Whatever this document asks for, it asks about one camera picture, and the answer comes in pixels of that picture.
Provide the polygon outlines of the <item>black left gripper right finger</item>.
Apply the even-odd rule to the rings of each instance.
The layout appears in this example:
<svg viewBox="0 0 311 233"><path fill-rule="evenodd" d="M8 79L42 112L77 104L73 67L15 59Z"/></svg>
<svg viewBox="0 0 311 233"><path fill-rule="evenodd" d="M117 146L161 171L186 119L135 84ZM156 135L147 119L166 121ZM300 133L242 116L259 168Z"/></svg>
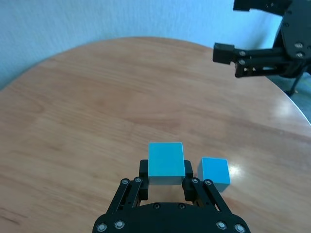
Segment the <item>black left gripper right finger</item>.
<svg viewBox="0 0 311 233"><path fill-rule="evenodd" d="M193 176L191 162L184 161L185 178L182 181L182 188L186 201L191 201L194 206L207 208L209 211L230 213L230 209L217 190L211 179L200 181Z"/></svg>

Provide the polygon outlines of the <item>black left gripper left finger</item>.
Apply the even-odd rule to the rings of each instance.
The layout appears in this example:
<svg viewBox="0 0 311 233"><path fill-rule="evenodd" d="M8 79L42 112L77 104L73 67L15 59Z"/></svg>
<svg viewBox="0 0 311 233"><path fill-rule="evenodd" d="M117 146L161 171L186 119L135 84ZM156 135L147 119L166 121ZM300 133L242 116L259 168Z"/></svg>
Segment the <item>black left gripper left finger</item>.
<svg viewBox="0 0 311 233"><path fill-rule="evenodd" d="M106 211L112 214L117 211L131 209L140 206L142 200L148 199L148 160L141 160L139 175L133 180L123 178Z"/></svg>

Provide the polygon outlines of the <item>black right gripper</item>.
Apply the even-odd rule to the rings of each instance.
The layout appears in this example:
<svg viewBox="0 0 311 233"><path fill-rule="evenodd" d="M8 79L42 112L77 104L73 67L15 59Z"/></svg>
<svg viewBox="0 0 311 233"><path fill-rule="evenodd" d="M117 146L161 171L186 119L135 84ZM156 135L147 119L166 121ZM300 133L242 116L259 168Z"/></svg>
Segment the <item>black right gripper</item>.
<svg viewBox="0 0 311 233"><path fill-rule="evenodd" d="M234 11L261 10L283 16L272 49L242 50L214 44L213 62L235 64L235 77L295 77L311 66L309 0L234 0Z"/></svg>

